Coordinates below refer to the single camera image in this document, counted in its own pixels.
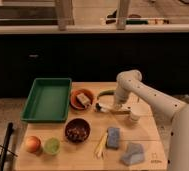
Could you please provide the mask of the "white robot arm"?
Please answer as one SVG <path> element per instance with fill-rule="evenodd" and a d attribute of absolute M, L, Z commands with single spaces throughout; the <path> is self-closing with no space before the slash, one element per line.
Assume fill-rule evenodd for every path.
<path fill-rule="evenodd" d="M 166 115 L 171 123 L 167 171 L 189 171 L 189 103 L 178 100 L 142 83 L 139 70 L 116 76 L 115 108 L 120 108 L 134 93 L 151 107 Z"/>

